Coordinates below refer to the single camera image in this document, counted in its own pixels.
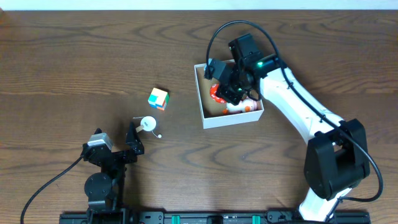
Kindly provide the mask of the pink white toy duck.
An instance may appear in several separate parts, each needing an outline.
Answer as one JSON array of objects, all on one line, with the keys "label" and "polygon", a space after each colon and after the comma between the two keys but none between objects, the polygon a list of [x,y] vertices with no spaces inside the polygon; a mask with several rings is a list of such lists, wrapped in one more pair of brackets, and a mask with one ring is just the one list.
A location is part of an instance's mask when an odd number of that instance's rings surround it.
[{"label": "pink white toy duck", "polygon": [[237,105],[227,103],[226,108],[223,110],[223,114],[247,113],[256,110],[257,102],[250,98],[246,98],[245,100],[240,101]]}]

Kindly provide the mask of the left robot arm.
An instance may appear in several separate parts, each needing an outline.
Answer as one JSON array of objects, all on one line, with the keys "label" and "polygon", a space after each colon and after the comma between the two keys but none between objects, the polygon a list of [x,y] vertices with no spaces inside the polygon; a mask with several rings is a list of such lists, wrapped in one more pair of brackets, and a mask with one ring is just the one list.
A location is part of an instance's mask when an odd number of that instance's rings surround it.
[{"label": "left robot arm", "polygon": [[126,134],[126,145],[128,149],[113,152],[112,140],[100,128],[84,143],[81,153],[83,160],[101,168],[100,172],[89,176],[85,182],[88,209],[84,223],[136,222],[134,212],[123,203],[126,165],[135,163],[137,157],[144,153],[144,145],[133,122]]}]

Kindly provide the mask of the white rattle drum toy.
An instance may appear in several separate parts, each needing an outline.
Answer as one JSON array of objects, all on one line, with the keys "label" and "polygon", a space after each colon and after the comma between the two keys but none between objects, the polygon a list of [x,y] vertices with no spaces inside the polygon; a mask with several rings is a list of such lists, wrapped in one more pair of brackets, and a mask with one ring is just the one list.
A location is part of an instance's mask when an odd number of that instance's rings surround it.
[{"label": "white rattle drum toy", "polygon": [[141,131],[151,132],[156,138],[161,139],[161,134],[155,133],[155,128],[157,126],[157,121],[153,116],[140,116],[134,117],[134,119],[140,119],[140,125],[136,128],[136,132],[139,133]]}]

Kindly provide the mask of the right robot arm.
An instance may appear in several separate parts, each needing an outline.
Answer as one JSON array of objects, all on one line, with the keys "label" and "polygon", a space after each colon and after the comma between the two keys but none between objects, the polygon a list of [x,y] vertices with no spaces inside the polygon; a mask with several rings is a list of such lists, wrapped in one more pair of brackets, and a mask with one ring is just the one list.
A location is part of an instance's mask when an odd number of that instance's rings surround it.
[{"label": "right robot arm", "polygon": [[333,221],[347,194],[370,174],[366,132],[357,120],[345,121],[325,108],[299,82],[278,53],[258,49],[251,34],[232,40],[234,63],[208,58],[205,78],[218,81],[216,97],[236,106],[243,99],[264,98],[293,124],[307,145],[304,176],[309,190],[293,222]]}]

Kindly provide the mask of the red lettered ball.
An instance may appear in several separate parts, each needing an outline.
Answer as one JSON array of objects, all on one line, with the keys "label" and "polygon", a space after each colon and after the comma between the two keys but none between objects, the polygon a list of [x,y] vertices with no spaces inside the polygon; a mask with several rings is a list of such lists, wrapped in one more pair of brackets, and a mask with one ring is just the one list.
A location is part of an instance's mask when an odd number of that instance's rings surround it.
[{"label": "red lettered ball", "polygon": [[210,96],[217,103],[226,103],[226,101],[224,99],[222,99],[216,95],[219,85],[220,85],[219,83],[215,83],[211,86]]}]

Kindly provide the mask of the multicoloured puzzle cube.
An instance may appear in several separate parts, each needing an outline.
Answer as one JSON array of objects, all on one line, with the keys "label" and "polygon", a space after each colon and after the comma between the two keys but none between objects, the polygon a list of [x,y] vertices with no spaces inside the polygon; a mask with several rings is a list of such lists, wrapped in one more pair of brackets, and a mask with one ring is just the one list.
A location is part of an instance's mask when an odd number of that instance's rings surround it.
[{"label": "multicoloured puzzle cube", "polygon": [[169,102],[169,93],[158,88],[153,88],[148,103],[151,107],[157,108],[158,110],[165,110]]}]

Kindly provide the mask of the white cardboard box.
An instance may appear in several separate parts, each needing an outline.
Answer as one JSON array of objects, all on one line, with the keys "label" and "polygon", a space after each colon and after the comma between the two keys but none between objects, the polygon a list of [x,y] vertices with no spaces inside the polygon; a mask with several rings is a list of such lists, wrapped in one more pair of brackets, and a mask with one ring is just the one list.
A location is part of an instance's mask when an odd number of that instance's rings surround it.
[{"label": "white cardboard box", "polygon": [[258,121],[264,112],[261,101],[253,101],[244,97],[238,106],[225,103],[224,100],[213,99],[218,81],[204,78],[205,64],[194,66],[195,83],[200,105],[201,120],[204,129],[218,128],[234,124]]}]

